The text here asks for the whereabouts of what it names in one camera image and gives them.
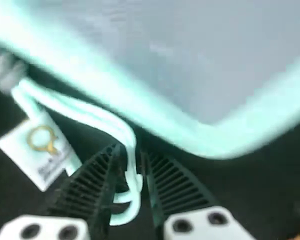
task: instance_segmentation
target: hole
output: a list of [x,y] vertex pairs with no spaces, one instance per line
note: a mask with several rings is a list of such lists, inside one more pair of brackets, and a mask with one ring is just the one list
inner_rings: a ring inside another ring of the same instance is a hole
[[177,233],[189,233],[192,229],[191,223],[185,219],[179,219],[173,223],[173,230]]
[[78,229],[74,225],[68,225],[59,232],[59,240],[74,240],[78,235]]
[[40,226],[38,224],[31,224],[26,226],[22,232],[21,237],[23,239],[32,239],[38,235],[40,232]]
[[208,219],[212,225],[225,225],[228,223],[227,218],[219,212],[209,214]]

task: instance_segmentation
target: gold logo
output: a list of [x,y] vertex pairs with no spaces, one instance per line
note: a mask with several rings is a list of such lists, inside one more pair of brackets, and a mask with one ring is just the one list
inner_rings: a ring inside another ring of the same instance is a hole
[[[37,146],[33,143],[33,136],[34,134],[37,132],[37,131],[40,131],[40,130],[46,130],[49,132],[50,134],[50,140],[47,144],[45,145],[41,145],[41,146]],[[54,142],[56,141],[56,139],[58,139],[58,137],[56,136],[54,130],[50,127],[50,126],[47,126],[47,125],[41,125],[41,126],[37,126],[36,128],[32,129],[27,138],[26,138],[26,142],[27,144],[30,146],[30,148],[32,148],[33,150],[35,151],[38,151],[38,152],[48,152],[50,153],[51,155],[58,155],[59,152],[58,150],[54,147]]]

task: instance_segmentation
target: white plastic piece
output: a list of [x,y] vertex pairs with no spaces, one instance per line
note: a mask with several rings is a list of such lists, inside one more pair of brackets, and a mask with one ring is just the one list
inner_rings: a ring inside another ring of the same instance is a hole
[[[218,214],[219,224],[210,216]],[[224,207],[213,206],[171,215],[164,223],[164,240],[254,240],[255,238],[234,219]]]
[[0,148],[44,192],[65,166],[76,167],[68,168],[72,174],[81,162],[49,114],[44,110],[36,114],[2,136]]
[[[31,225],[37,225],[28,231],[23,237],[25,229]],[[0,230],[0,240],[62,240],[59,234],[66,227],[73,227],[76,229],[75,240],[90,240],[90,234],[87,223],[82,219],[68,218],[68,217],[54,217],[54,216],[34,216],[23,215],[7,222]],[[26,238],[26,236],[37,232],[33,237]]]

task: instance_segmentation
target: white cord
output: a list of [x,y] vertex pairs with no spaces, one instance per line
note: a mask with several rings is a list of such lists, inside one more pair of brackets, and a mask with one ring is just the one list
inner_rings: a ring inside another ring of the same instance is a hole
[[114,114],[81,100],[44,88],[29,78],[22,79],[12,90],[19,106],[29,115],[35,115],[39,107],[33,99],[46,107],[80,123],[98,128],[118,139],[126,148],[128,163],[125,172],[129,191],[116,193],[114,203],[131,202],[121,214],[111,216],[110,225],[117,226],[130,222],[139,212],[140,192],[143,178],[136,170],[136,136],[131,127]]

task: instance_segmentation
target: hang tag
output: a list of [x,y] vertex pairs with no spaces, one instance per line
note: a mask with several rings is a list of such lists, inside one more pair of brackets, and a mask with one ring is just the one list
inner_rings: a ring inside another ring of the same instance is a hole
[[66,137],[45,111],[2,136],[0,148],[42,192],[65,167],[71,175],[81,165]]

